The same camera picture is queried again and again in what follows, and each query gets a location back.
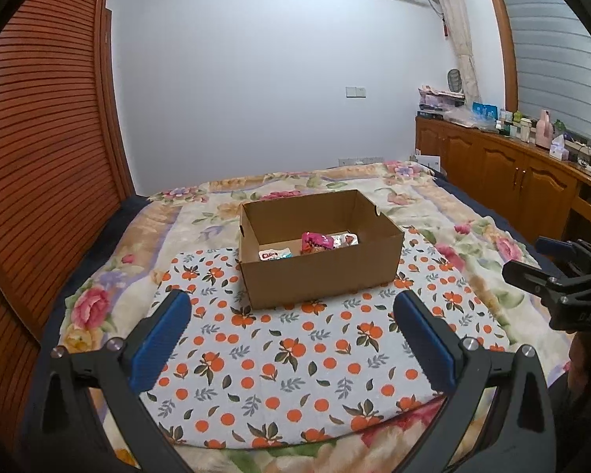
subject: bed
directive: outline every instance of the bed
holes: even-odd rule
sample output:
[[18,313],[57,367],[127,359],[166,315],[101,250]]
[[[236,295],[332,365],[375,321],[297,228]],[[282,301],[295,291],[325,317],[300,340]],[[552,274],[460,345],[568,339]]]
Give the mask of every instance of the bed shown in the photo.
[[[55,344],[77,353],[98,349],[114,335],[126,336],[160,294],[172,259],[189,250],[237,247],[241,205],[263,197],[353,188],[397,225],[420,233],[435,247],[442,261],[462,276],[476,305],[488,310],[494,328],[490,332],[505,339],[506,346],[516,350],[522,343],[532,344],[550,383],[565,371],[568,337],[549,329],[548,314],[538,298],[507,285],[500,274],[504,262],[512,259],[558,273],[556,267],[524,243],[507,221],[443,177],[411,162],[388,162],[211,181],[161,192],[150,197],[148,204],[139,200],[128,203],[123,218],[115,221],[102,241],[99,238],[93,248],[96,253],[84,260],[57,300],[45,328],[29,406],[39,403],[48,353]],[[449,321],[450,315],[444,316]],[[455,318],[458,325],[469,324],[457,320],[457,315]],[[484,344],[498,347],[496,343]],[[104,400],[97,392],[93,399],[117,457],[135,465]],[[162,431],[195,471],[384,472],[407,455],[442,402],[438,397],[424,404],[404,399],[397,416],[363,432],[306,439],[305,444],[289,447],[216,450],[207,442],[206,447],[192,447],[173,427],[162,426]],[[482,404],[456,458],[472,447],[486,409],[487,403]],[[29,419],[24,421],[23,442],[30,424]]]

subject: beige curtain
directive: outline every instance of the beige curtain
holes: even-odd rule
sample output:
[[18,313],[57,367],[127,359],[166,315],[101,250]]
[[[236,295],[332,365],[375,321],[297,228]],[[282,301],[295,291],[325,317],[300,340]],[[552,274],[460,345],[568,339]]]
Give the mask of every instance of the beige curtain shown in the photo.
[[462,76],[466,104],[472,106],[475,101],[481,102],[481,95],[475,74],[473,44],[466,3],[464,0],[440,0],[440,5],[449,28],[449,36],[453,41],[455,56],[457,56],[457,68]]

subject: floral blanket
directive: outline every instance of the floral blanket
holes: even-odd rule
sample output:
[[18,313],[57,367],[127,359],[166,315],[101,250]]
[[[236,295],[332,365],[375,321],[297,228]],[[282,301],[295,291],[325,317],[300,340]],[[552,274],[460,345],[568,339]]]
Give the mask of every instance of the floral blanket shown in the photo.
[[[60,344],[72,353],[84,352],[98,349],[109,337],[126,337],[167,281],[171,259],[198,248],[237,246],[238,213],[246,202],[355,188],[397,225],[418,230],[454,265],[512,350],[530,343],[550,382],[562,373],[568,339],[549,329],[549,315],[537,297],[509,286],[501,276],[502,265],[512,259],[537,265],[525,246],[437,186],[428,169],[411,162],[211,181],[156,194],[127,228],[114,256],[66,299]],[[93,391],[93,399],[117,456],[135,464],[100,393]],[[197,472],[385,472],[407,455],[440,403],[436,399],[420,406],[407,399],[402,414],[362,433],[264,450],[191,447],[184,444],[181,427],[161,430]],[[473,446],[485,410],[484,404],[456,456]]]

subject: human hand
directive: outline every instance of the human hand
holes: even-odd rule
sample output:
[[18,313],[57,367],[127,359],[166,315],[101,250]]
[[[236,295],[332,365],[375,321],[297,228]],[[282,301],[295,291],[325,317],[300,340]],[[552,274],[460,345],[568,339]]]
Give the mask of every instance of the human hand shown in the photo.
[[571,365],[567,373],[567,385],[570,391],[580,396],[589,382],[591,369],[591,332],[578,332],[569,349]]

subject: cardboard box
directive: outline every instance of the cardboard box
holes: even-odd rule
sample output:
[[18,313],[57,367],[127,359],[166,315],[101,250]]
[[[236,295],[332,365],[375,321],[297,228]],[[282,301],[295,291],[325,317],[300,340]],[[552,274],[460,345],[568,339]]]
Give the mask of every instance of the cardboard box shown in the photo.
[[[354,233],[358,245],[300,255],[302,234]],[[289,247],[291,258],[258,252]],[[241,211],[239,260],[254,309],[340,295],[392,281],[403,232],[358,190],[250,202]]]

